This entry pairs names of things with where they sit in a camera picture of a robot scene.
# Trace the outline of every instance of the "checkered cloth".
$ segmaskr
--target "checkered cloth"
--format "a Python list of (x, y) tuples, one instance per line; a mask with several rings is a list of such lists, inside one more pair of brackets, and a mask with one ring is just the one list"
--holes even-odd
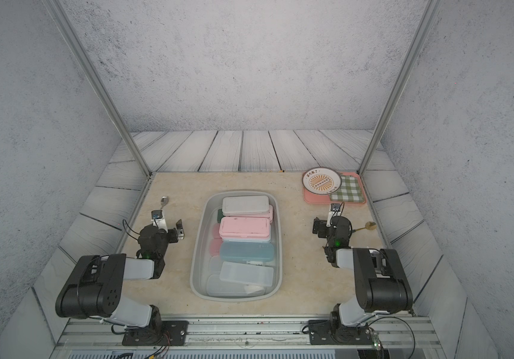
[(335, 202), (364, 202), (359, 180), (353, 176), (341, 176), (341, 188), (330, 194), (330, 199)]

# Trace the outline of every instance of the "marble countertop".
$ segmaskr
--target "marble countertop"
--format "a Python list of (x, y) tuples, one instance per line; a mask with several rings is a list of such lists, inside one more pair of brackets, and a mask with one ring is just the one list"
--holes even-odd
[[(151, 223), (151, 211), (159, 209), (162, 196), (169, 228), (183, 220), (185, 239), (170, 244), (166, 266), (159, 279), (125, 281), (124, 295), (144, 304), (156, 305), (161, 314), (196, 315), (316, 315), (328, 314), (337, 303), (354, 296), (354, 276), (349, 269), (334, 268), (325, 258), (326, 241), (311, 233), (315, 217), (326, 218), (328, 205), (310, 205), (303, 200), (301, 173), (216, 172), (159, 173), (139, 211), (133, 229), (139, 232)], [(189, 285), (196, 234), (207, 199), (215, 193), (234, 190), (263, 191), (279, 203), (283, 243), (283, 281), (279, 291), (251, 302), (217, 302), (196, 296)], [(353, 228), (373, 220), (367, 205), (346, 206), (344, 216)], [(353, 233), (352, 247), (382, 248), (376, 230)], [(139, 249), (131, 237), (123, 253), (133, 257)]]

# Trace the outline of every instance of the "plate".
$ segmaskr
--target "plate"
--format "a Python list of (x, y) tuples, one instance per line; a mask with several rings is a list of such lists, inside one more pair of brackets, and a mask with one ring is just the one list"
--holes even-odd
[(330, 168), (311, 168), (303, 174), (304, 188), (316, 195), (330, 195), (341, 188), (341, 175)]

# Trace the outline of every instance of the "gray textured wall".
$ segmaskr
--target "gray textured wall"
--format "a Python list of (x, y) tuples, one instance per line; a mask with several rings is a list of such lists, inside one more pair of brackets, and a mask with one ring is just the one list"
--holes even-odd
[(0, 0), (0, 332), (119, 141), (42, 2)]
[(514, 358), (514, 1), (445, 0), (383, 144)]
[(132, 131), (373, 128), (425, 0), (62, 0)]

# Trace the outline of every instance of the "clear plastic box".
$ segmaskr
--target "clear plastic box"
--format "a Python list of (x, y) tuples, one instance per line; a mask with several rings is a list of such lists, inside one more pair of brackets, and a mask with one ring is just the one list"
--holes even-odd
[(273, 268), (263, 265), (223, 262), (219, 279), (224, 282), (260, 285), (273, 285)]
[[(225, 197), (236, 197), (236, 196), (266, 196), (268, 202), (273, 206), (273, 222), (271, 223), (271, 245), (274, 248), (274, 259), (273, 261), (267, 262), (266, 265), (269, 268), (273, 268), (273, 284), (270, 287), (266, 287), (264, 291), (251, 292), (251, 295), (247, 296), (244, 294), (231, 295), (225, 293), (223, 295), (216, 291), (212, 291), (214, 288), (212, 283), (209, 281), (209, 277), (215, 273), (211, 273), (209, 269), (209, 263), (212, 255), (209, 253), (210, 245), (213, 241), (212, 229), (217, 223), (217, 213), (221, 210), (223, 204), (223, 198)], [(205, 209), (201, 215), (199, 221), (199, 227), (197, 231), (197, 238), (195, 242), (195, 249), (193, 250), (193, 260), (191, 262), (191, 274), (190, 274), (190, 285), (191, 290), (196, 296), (206, 300), (216, 300), (219, 302), (246, 302), (250, 300), (260, 300), (269, 298), (274, 295), (280, 288), (283, 281), (283, 246), (282, 246), (282, 229), (279, 218), (279, 204), (276, 198), (266, 192), (258, 191), (227, 191), (216, 193), (211, 196), (205, 203)]]
[(265, 288), (257, 285), (224, 282), (219, 279), (218, 274), (213, 274), (207, 279), (207, 294), (215, 297), (250, 298), (265, 294)]

